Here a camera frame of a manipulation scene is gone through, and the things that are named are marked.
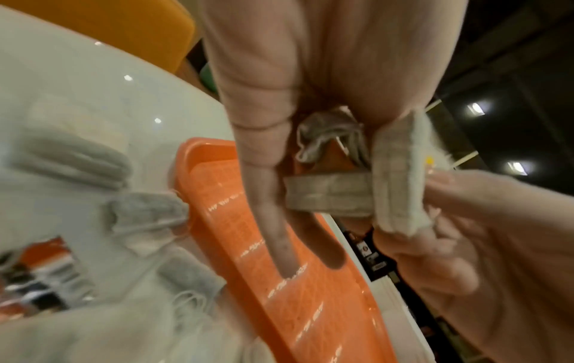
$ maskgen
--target yellow chair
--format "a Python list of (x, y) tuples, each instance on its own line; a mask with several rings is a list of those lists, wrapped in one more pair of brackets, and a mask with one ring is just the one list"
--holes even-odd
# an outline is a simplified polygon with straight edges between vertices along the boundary
[(193, 19), (176, 0), (0, 0), (175, 73), (190, 50)]

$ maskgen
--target dark ceiling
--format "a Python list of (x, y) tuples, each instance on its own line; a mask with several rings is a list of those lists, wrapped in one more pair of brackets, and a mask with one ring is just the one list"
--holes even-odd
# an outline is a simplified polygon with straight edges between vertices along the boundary
[(574, 0), (470, 0), (436, 98), (449, 152), (479, 152), (466, 167), (520, 162), (518, 178), (574, 195)]

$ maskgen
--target hand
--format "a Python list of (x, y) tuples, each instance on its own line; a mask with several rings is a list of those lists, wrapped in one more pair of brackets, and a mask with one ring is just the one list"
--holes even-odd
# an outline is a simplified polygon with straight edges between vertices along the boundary
[(243, 186), (284, 277), (298, 261), (285, 228), (332, 268), (345, 252), (309, 213), (286, 211), (293, 131), (347, 105), (377, 129), (424, 107), (447, 67), (466, 1), (205, 0), (205, 46), (237, 144)]
[(498, 363), (574, 356), (574, 198), (477, 171), (435, 172), (433, 231), (374, 243), (401, 276)]

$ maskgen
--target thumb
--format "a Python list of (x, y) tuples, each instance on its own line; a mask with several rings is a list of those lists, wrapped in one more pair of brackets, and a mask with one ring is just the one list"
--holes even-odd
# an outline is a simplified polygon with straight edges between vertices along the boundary
[(574, 198), (478, 170), (433, 170), (425, 183), (425, 203), (455, 216), (508, 232), (548, 230), (574, 235)]

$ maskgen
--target orange tray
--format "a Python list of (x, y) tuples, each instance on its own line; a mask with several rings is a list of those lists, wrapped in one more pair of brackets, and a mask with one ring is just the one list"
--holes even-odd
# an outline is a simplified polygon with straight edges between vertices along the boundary
[(234, 142), (183, 143), (176, 189), (190, 205), (192, 236), (278, 363), (396, 362), (373, 296), (350, 259), (330, 270), (289, 229), (301, 268), (290, 280), (279, 275), (249, 210)]

